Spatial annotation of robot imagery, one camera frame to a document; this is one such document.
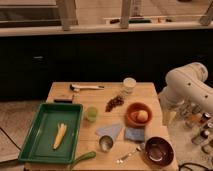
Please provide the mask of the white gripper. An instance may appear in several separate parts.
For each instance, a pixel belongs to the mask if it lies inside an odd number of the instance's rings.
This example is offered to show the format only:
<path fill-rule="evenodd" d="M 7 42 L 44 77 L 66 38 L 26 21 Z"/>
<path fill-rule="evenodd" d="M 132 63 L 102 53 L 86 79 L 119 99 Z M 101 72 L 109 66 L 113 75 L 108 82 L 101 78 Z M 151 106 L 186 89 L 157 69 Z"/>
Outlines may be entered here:
<path fill-rule="evenodd" d="M 159 93 L 159 101 L 163 111 L 163 124 L 168 126 L 175 117 L 176 109 L 181 103 L 181 97 L 169 87 L 164 87 Z"/>

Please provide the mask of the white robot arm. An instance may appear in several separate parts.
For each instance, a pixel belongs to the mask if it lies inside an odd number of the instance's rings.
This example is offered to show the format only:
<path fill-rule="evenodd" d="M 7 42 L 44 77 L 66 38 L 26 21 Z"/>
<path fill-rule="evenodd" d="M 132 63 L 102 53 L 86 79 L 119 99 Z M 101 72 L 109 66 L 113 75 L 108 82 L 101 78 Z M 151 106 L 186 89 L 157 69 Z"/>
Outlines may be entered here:
<path fill-rule="evenodd" d="M 165 126 L 171 120 L 171 112 L 186 101 L 213 115 L 213 88 L 205 84 L 207 78 L 208 70 L 199 62 L 172 69 L 166 74 L 166 86 L 158 95 Z"/>

